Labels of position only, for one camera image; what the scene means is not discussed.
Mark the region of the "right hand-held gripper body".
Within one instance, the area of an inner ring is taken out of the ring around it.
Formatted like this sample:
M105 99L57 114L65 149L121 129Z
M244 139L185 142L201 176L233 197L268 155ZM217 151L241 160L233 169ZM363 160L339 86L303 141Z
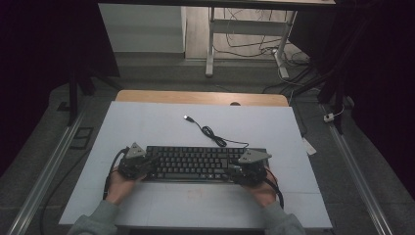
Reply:
M232 167L232 172L239 172L239 185L254 187L266 178L265 166L271 155L255 149L247 149L238 159L240 166Z

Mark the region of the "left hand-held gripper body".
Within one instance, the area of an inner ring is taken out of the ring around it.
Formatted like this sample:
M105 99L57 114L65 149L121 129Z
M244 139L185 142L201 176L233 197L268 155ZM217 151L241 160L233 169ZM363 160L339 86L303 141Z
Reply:
M146 152L134 142L120 160L118 172L126 179L138 179L148 172L147 163Z

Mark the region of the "black keyboard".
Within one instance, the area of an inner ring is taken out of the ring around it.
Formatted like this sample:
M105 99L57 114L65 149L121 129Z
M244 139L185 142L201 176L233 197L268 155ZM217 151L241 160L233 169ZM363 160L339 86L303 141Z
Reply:
M147 155L157 156L157 173L146 181L232 183L229 160L238 160L250 148L149 146Z

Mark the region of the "person's left hand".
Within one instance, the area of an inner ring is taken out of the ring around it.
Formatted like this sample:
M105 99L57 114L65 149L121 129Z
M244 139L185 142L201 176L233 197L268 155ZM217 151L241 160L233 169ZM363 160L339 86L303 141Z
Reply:
M125 179L115 167L110 173L110 183L108 194L105 200L109 203L119 206L132 192L135 185L144 179L144 176L133 180Z

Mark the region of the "person's right hand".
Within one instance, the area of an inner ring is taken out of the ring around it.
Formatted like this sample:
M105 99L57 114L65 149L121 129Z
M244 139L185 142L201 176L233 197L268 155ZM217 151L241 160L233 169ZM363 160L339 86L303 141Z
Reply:
M248 191L254 197L255 201L263 208L279 201L274 189L266 182L262 182L255 187L244 186L244 189Z

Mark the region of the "white table mat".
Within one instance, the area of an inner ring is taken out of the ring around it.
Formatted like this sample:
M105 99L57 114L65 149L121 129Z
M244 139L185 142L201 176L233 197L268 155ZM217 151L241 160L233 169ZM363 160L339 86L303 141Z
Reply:
M72 224L103 198L105 179L119 150L137 143L213 146L209 126L231 146L264 148L287 213L305 228L329 228L326 211L294 112L289 107L111 103L92 151L60 219ZM141 182L121 204L117 224L131 227L260 228L260 206L241 186Z

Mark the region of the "white paper tag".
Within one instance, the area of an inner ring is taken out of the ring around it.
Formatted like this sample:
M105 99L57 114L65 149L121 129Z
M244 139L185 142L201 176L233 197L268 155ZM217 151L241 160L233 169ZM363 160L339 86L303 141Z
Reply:
M303 142L304 148L305 148L305 150L306 150L306 152L309 156L312 156L312 155L317 153L315 148L305 138L302 139L302 142Z

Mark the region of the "black metal stand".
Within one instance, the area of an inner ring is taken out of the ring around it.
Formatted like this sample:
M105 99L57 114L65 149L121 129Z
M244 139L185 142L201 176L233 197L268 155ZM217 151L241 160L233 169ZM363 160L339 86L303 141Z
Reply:
M78 94L77 88L80 88L82 93L86 96L92 96L96 88L93 84L92 78L96 77L104 83L108 84L116 91L120 91L123 87L109 78L108 76L103 75L101 72L92 69L89 66L78 65L73 70L73 73L69 77L69 122L68 126L74 124L78 116Z
M320 104L326 104L335 98L334 103L334 126L340 134L343 134L342 113L344 111L344 94L345 94L345 69L341 66L334 66L327 73L325 84L317 96Z

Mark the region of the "white cabinet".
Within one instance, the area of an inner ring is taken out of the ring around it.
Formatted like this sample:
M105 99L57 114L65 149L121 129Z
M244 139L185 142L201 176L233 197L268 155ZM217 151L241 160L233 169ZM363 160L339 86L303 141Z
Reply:
M100 3L99 8L115 52L185 52L185 7Z

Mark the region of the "aluminium rail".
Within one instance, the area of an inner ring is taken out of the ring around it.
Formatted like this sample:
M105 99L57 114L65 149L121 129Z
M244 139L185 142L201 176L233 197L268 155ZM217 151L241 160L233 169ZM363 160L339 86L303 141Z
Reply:
M50 155L46 165L40 172L40 175L36 179L6 235L25 234L52 182L52 179L55 177L55 174L69 148L70 141L83 121L84 116L85 111L80 111L78 113L78 117L74 119L72 125L65 128L63 135L60 137L58 144Z
M393 235L392 226L367 178L376 164L382 163L380 153L356 126L352 131L346 131L344 127L336 126L332 121L327 122L326 126L340 151L351 182L377 234Z

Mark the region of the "white desk frame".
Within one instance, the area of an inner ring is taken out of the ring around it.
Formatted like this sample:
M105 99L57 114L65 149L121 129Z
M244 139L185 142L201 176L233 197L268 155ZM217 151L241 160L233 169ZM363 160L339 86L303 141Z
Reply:
M237 35L262 35L262 36L277 36L279 44L276 49L271 50L278 73L281 78L289 77L288 71L283 63L283 53L287 44L292 26L297 15L297 11L288 11L287 18L282 22L273 22L269 20L264 21L248 21L236 20L234 17L229 19L217 19L215 17L215 8L209 8L208 15L208 46L207 46L207 63L206 63L206 77L213 76L213 62L214 62L214 48L213 39L216 34L237 34Z

